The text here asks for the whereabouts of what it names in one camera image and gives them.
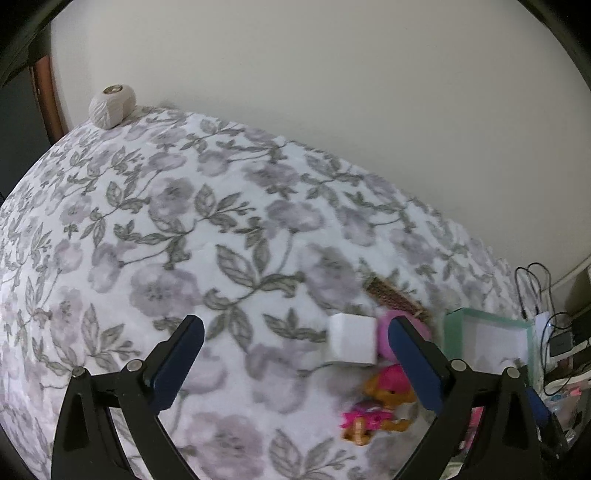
pink ball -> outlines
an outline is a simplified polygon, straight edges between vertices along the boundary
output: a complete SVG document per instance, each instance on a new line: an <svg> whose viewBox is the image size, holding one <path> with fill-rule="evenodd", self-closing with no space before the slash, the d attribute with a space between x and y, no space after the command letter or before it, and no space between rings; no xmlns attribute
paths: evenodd
<svg viewBox="0 0 591 480"><path fill-rule="evenodd" d="M390 321L393 318L400 316L406 317L425 340L431 339L431 332L423 322L417 320L415 317L407 312L403 312L402 310L388 310L378 319L378 353L386 360L390 360L394 364L399 362L396 358L396 355L394 355L394 352L390 348L390 343L388 342L388 327L390 326Z"/></svg>

cable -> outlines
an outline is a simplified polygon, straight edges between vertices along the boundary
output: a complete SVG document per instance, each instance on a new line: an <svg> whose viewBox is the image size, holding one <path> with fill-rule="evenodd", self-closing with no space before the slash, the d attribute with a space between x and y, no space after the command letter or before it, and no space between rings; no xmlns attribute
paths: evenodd
<svg viewBox="0 0 591 480"><path fill-rule="evenodd" d="M548 269L548 267L546 267L543 263L540 263L540 262L530 263L527 266L528 270L531 267L533 267L534 265L537 265L538 267L542 268L542 270L544 270L546 272L546 276L548 277L548 298L550 299L550 307L552 308L552 314L556 315L556 308L554 307L554 297L552 295L552 273L550 273L550 270Z"/></svg>
<svg viewBox="0 0 591 480"><path fill-rule="evenodd" d="M515 269L515 271L513 272L514 281L515 281L515 288L517 289L517 297L519 298L519 306L521 307L521 316L524 320L527 320L527 312L525 311L524 298L523 298L523 295L521 294L521 288L519 287L519 281L517 279L517 273L519 272L519 270L523 270L526 273L528 280L530 281L531 291L534 294L535 314L536 315L540 314L540 307L542 306L542 285L540 283L540 279L537 277L536 274L534 274L529 269L529 267L527 267L527 268L517 267ZM538 284L538 298L540 301L539 306L538 306L538 299L536 299L536 295L535 295L535 288L534 288L534 283L532 281L532 277L535 279L536 283Z"/></svg>
<svg viewBox="0 0 591 480"><path fill-rule="evenodd" d="M546 333L546 329L548 328L548 325L550 324L550 322L555 319L558 315L568 315L568 313L566 312L558 312L555 313L554 315L551 315L550 318L548 318L546 324L544 325L544 329L542 330L542 335L541 335L541 339L540 339L540 364L542 366L542 390L544 391L544 394L548 397L552 397L558 393L560 393L562 390L564 390L564 388L569 384L570 380L576 375L576 371L578 369L574 369L573 372L571 372L571 374L569 375L569 377L566 379L566 381L564 382L564 384L561 385L561 387L556 390L555 392L552 393L548 393L548 391L546 390L546 385L545 385L545 375L546 375L546 366L547 366L547 362L546 362L546 358L547 358L547 352L548 352L548 347L550 346L550 339L548 339L548 342L546 342L546 347L544 349L543 345L544 345L544 335ZM570 325L568 327L559 327L556 325L556 323L553 325L554 328L558 329L558 330L569 330L570 329ZM589 362L585 363L582 365L582 367L586 367L587 364Z"/></svg>

green box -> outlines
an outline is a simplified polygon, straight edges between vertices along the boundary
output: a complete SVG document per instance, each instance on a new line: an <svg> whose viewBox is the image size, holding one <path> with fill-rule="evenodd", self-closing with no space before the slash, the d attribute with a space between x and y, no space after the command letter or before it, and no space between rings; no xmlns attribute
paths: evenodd
<svg viewBox="0 0 591 480"><path fill-rule="evenodd" d="M470 341L467 338L472 338L472 343L466 343ZM473 370L501 373L510 365L519 366L515 362L519 359L520 363L527 363L529 383L535 388L539 377L536 352L533 322L468 308L445 316L443 353L449 360L463 359ZM482 354L480 358L476 357L478 353Z"/></svg>

toy figure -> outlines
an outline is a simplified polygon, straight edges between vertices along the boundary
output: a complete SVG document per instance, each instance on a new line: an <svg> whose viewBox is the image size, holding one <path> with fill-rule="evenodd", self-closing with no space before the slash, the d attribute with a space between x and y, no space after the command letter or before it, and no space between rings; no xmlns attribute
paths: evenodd
<svg viewBox="0 0 591 480"><path fill-rule="evenodd" d="M345 422L340 426L345 429L343 440L359 446L367 445L376 430L403 432L410 425L409 420L395 420L391 411L384 410L380 402L373 400L355 404L343 417Z"/></svg>
<svg viewBox="0 0 591 480"><path fill-rule="evenodd" d="M367 380L363 392L382 402L387 410L394 410L403 403L417 400L407 376L400 365L391 365Z"/></svg>

white cube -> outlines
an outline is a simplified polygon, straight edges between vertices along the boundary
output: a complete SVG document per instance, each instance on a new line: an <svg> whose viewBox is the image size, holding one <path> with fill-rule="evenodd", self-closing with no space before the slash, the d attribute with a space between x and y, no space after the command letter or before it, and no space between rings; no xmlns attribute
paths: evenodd
<svg viewBox="0 0 591 480"><path fill-rule="evenodd" d="M337 313L328 319L326 363L375 365L377 327L373 317Z"/></svg>

